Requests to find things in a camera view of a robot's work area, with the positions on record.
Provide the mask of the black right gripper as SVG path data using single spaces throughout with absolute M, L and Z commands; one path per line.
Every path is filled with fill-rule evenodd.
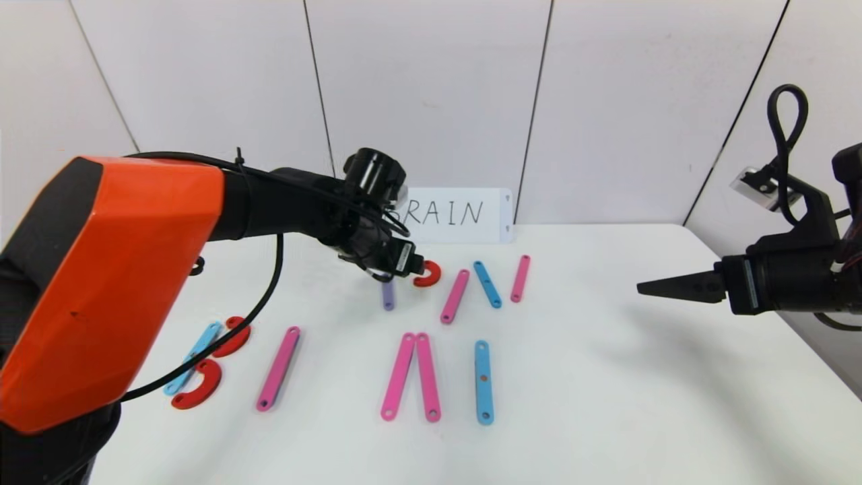
M 724 257 L 715 270 L 637 283 L 639 294 L 716 304 L 729 297 L 736 315 L 767 311 L 838 311 L 838 289 L 821 251 Z

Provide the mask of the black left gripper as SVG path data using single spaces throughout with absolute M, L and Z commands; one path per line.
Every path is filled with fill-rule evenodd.
M 400 234 L 403 229 L 385 218 L 350 218 L 350 261 L 372 278 L 405 277 L 423 274 L 424 257 L 415 254 L 415 245 Z

